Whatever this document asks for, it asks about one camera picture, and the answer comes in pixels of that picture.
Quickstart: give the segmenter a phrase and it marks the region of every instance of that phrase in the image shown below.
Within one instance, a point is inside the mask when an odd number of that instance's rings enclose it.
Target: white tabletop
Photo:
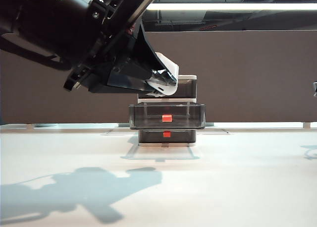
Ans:
[[[229,132],[138,148],[123,129],[1,130],[1,224],[316,227],[317,129]]]

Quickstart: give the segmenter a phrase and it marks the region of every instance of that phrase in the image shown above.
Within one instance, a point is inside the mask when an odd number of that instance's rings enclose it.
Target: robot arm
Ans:
[[[141,16],[153,0],[0,0],[0,34],[16,33],[53,56],[0,37],[0,49],[58,70],[64,88],[171,95],[178,66],[147,42]]]

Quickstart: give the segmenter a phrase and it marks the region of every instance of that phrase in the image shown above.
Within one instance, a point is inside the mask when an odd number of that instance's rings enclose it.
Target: gray partition wall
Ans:
[[[147,33],[154,49],[198,76],[208,122],[317,121],[317,31]],[[7,123],[127,122],[136,95],[63,90],[68,72],[1,52]]]

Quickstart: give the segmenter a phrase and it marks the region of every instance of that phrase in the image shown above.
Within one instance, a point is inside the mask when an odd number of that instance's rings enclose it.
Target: transparent drawer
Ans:
[[[139,130],[139,143],[195,143],[196,130]]]
[[[131,129],[202,129],[205,105],[183,103],[139,103],[130,105]]]
[[[178,87],[177,91],[171,96],[164,96],[163,98],[196,98],[197,94],[197,80],[191,79],[195,77],[193,75],[180,75],[178,77]],[[148,99],[153,98],[153,96],[148,96],[146,94],[138,94],[138,99]]]

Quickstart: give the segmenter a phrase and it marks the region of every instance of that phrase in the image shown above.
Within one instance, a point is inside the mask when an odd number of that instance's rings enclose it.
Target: fluorescent light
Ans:
[[[147,10],[317,10],[317,3],[152,3]]]

